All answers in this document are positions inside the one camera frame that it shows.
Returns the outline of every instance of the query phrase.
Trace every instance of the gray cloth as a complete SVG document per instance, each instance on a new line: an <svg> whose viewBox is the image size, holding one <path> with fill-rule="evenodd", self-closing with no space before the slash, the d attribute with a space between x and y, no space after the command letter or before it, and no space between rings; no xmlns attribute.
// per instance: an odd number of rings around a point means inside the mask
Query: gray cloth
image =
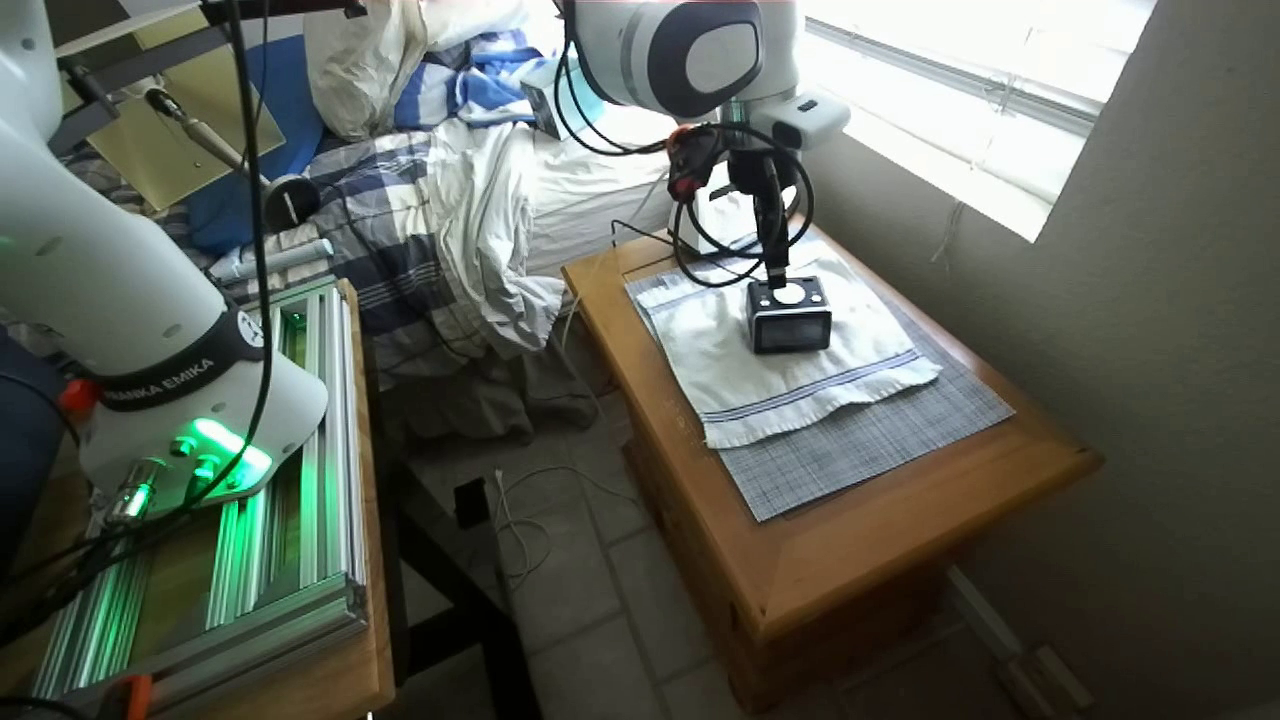
<svg viewBox="0 0 1280 720"><path fill-rule="evenodd" d="M721 451L755 519L865 483L1014 415L1014 408L916 319L906 314L898 314L898 319L913 344L944 367L941 380L868 408L843 408L792 436Z"/></svg>

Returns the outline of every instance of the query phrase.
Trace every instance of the white wall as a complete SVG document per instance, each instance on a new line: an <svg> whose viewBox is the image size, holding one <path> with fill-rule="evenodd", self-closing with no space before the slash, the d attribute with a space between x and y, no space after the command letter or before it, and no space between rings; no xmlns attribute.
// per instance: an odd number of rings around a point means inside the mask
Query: white wall
<svg viewBox="0 0 1280 720"><path fill-rule="evenodd" d="M840 140L822 221L1109 457L967 573L1102 717L1280 699L1280 6L1160 0L1039 244Z"/></svg>

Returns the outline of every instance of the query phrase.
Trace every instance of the wooden side table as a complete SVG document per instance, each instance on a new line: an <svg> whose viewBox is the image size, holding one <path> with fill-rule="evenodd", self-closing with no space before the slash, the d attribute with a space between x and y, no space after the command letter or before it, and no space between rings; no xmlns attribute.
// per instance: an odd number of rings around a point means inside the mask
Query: wooden side table
<svg viewBox="0 0 1280 720"><path fill-rule="evenodd" d="M563 277L633 408L629 457L641 493L745 707L770 707L906 640L931 618L944 566L966 540L1102 466L998 367L857 263L889 306L916 316L1018 415L755 524L721 457L706 447L701 421L623 291L623 282L660 269L669 269L669 249L633 239Z"/></svg>

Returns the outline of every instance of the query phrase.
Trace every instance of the white blanket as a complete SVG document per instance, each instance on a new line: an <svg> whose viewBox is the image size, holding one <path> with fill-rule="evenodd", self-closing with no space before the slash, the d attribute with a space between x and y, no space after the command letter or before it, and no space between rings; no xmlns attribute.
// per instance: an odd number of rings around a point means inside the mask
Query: white blanket
<svg viewBox="0 0 1280 720"><path fill-rule="evenodd" d="M822 239L792 249L792 277L822 277L832 306L825 353L755 356L745 286L701 289L680 274L641 282L633 299L660 341L709 447L745 447L937 380L883 299Z"/></svg>

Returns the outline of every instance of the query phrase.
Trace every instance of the window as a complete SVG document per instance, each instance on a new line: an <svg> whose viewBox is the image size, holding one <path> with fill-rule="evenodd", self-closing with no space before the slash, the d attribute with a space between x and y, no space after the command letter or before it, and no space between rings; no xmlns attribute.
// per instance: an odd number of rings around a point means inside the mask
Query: window
<svg viewBox="0 0 1280 720"><path fill-rule="evenodd" d="M1035 239L1155 0L807 0L849 138Z"/></svg>

